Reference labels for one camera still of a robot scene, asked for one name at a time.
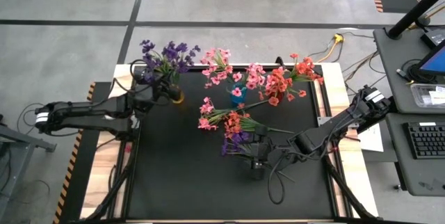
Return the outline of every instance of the plastic container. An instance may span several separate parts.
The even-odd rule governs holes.
[[[445,84],[412,84],[411,92],[417,106],[445,109]]]

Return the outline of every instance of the monitor screen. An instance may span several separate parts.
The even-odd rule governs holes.
[[[426,72],[444,73],[445,74],[445,46],[433,54],[421,67],[420,70]]]

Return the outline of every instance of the yellow plug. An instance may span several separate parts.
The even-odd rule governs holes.
[[[335,43],[339,43],[339,42],[343,42],[344,41],[343,36],[339,35],[338,33],[336,33],[334,35],[334,38],[335,38]]]

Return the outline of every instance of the black floor stripe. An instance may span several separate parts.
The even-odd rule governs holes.
[[[126,21],[76,21],[76,20],[32,20],[32,19],[0,19],[0,25],[31,25],[31,26],[126,26]]]
[[[135,0],[133,10],[131,11],[130,22],[125,32],[124,40],[120,48],[118,64],[125,63],[125,57],[127,57],[128,47],[130,45],[131,35],[133,35],[134,26],[136,25],[136,19],[138,18],[140,3],[142,0]]]
[[[330,23],[281,23],[281,22],[136,22],[136,26],[153,27],[213,27],[259,29],[383,29],[386,24],[330,24]]]

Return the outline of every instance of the metal stand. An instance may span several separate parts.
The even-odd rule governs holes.
[[[42,139],[37,139],[31,136],[27,136],[26,134],[21,134],[3,125],[0,125],[0,137],[4,137],[12,141],[29,143],[36,147],[44,148],[47,152],[54,152],[57,146],[57,144],[51,144]]]
[[[401,37],[401,33],[414,23],[422,14],[424,14],[432,5],[439,0],[421,0],[413,7],[400,21],[391,29],[385,29],[388,37],[397,40]]]

